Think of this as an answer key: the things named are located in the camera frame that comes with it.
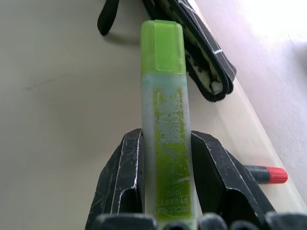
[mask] highlighter cap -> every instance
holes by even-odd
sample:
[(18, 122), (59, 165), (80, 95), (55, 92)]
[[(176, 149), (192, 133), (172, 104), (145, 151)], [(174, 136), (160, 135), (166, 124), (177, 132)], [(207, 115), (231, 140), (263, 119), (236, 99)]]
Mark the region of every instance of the highlighter cap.
[(186, 74), (183, 31), (170, 21), (145, 21), (141, 28), (142, 75), (148, 72)]

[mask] black patterned pencil case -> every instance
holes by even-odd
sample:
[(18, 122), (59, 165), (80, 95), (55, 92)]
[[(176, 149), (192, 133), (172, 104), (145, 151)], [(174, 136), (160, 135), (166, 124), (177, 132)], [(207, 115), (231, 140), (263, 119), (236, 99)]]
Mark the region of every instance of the black patterned pencil case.
[[(115, 20), (119, 0), (106, 0), (97, 27), (107, 35)], [(189, 0), (142, 0), (155, 20), (176, 21), (183, 27), (187, 72), (202, 95), (217, 102), (233, 91), (236, 68), (227, 59)]]

